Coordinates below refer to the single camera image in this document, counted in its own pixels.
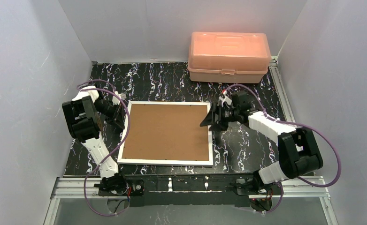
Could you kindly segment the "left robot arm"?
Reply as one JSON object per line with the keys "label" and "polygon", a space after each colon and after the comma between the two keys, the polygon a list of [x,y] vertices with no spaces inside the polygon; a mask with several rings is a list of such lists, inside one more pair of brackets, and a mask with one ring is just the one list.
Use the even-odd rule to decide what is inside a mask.
{"label": "left robot arm", "polygon": [[106,100],[95,88],[84,87],[72,100],[64,102],[62,109],[70,135],[89,151],[99,166],[100,176],[110,178],[118,173],[119,168],[111,156],[107,157],[109,150],[103,141],[100,114],[105,116],[105,121],[114,126],[117,132],[122,132],[125,129],[125,112],[121,100],[126,97],[116,91],[118,97]]}

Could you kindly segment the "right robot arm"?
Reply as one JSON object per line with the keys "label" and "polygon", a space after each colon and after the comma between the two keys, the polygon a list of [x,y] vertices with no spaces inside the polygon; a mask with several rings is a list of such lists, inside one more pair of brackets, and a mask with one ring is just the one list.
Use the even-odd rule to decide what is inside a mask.
{"label": "right robot arm", "polygon": [[313,131],[295,128],[269,119],[251,104],[244,92],[234,92],[230,97],[221,94],[200,123],[210,131],[226,131],[229,123],[239,122],[256,130],[277,144],[279,160],[253,173],[252,179],[237,184],[238,188],[261,189],[266,185],[294,179],[323,167],[323,159]]}

